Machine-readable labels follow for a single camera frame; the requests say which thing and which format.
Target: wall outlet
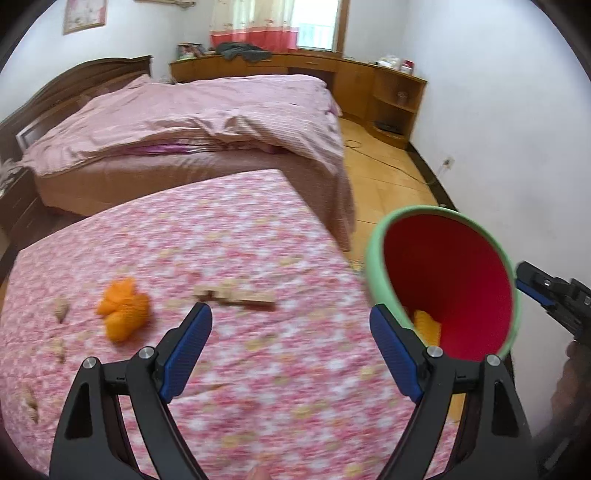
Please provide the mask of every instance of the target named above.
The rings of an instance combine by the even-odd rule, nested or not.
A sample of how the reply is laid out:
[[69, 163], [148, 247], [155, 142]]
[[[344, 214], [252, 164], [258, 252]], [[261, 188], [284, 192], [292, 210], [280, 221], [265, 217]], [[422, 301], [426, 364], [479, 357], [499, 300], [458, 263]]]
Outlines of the wall outlet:
[[453, 167], [453, 164], [456, 162], [456, 159], [453, 157], [447, 157], [445, 160], [443, 160], [443, 168], [446, 168], [448, 170], [451, 170]]

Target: wooden shelf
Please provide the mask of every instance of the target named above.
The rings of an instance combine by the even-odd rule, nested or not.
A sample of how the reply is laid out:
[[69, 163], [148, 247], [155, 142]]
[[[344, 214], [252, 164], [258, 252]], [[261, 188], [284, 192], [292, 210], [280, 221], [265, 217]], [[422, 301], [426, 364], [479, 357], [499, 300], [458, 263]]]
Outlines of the wooden shelf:
[[404, 135], [393, 134], [392, 132], [386, 132], [386, 130], [380, 130], [374, 124], [370, 124], [369, 127], [371, 129], [375, 130], [376, 132], [378, 132], [382, 135], [386, 135], [386, 137], [390, 137], [394, 140], [404, 140], [404, 141], [406, 140], [406, 137]]
[[376, 93], [374, 93], [374, 98], [376, 100], [378, 100], [379, 102], [387, 103], [390, 106], [393, 106], [395, 108], [400, 108], [401, 110], [404, 110], [406, 112], [417, 113], [417, 111], [414, 108], [411, 108], [409, 106], [399, 105], [399, 104], [393, 102], [392, 100], [388, 100], [387, 98], [384, 98], [381, 95], [377, 95]]

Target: orange toy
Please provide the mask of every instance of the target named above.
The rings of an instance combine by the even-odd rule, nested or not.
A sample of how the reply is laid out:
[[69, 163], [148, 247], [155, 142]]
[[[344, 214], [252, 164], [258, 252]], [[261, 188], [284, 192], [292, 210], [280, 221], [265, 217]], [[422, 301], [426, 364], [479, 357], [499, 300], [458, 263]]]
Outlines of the orange toy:
[[150, 298], [135, 293], [135, 280], [114, 281], [105, 291], [97, 313], [105, 318], [106, 335], [112, 342], [123, 342], [142, 327], [150, 314]]
[[103, 300], [96, 308], [99, 315], [109, 315], [117, 310], [121, 302], [135, 294], [135, 279], [129, 277], [114, 281], [105, 290]]

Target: blue gripper pad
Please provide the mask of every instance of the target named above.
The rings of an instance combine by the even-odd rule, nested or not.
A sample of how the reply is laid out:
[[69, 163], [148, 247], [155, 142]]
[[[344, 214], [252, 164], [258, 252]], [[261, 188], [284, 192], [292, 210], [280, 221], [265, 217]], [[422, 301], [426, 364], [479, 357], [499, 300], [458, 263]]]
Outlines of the blue gripper pad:
[[551, 307], [556, 303], [554, 300], [544, 297], [539, 291], [531, 288], [521, 280], [515, 280], [515, 287], [517, 290], [521, 290], [523, 293], [525, 293], [528, 297], [533, 298], [543, 307]]
[[369, 329], [398, 389], [418, 403], [423, 397], [423, 390], [418, 384], [417, 366], [377, 307], [372, 308], [369, 315]]
[[212, 311], [208, 305], [203, 305], [164, 364], [159, 394], [166, 403], [183, 393], [211, 331]]

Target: metal screw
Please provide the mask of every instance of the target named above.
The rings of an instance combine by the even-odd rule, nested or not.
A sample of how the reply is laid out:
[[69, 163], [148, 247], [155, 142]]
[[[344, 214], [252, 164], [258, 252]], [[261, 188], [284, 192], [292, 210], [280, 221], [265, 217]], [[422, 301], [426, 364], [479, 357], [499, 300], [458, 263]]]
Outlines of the metal screw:
[[96, 365], [96, 358], [93, 357], [93, 356], [88, 357], [87, 359], [85, 359], [82, 362], [82, 366], [84, 368], [89, 368], [90, 369], [90, 368], [94, 367], [95, 365]]
[[150, 346], [145, 346], [138, 353], [139, 357], [143, 358], [144, 360], [150, 358], [153, 354], [154, 354], [154, 349]]
[[486, 363], [488, 363], [492, 367], [498, 367], [501, 364], [501, 359], [496, 355], [487, 355]]
[[427, 347], [427, 355], [432, 358], [439, 358], [443, 355], [443, 349], [440, 346], [428, 346]]

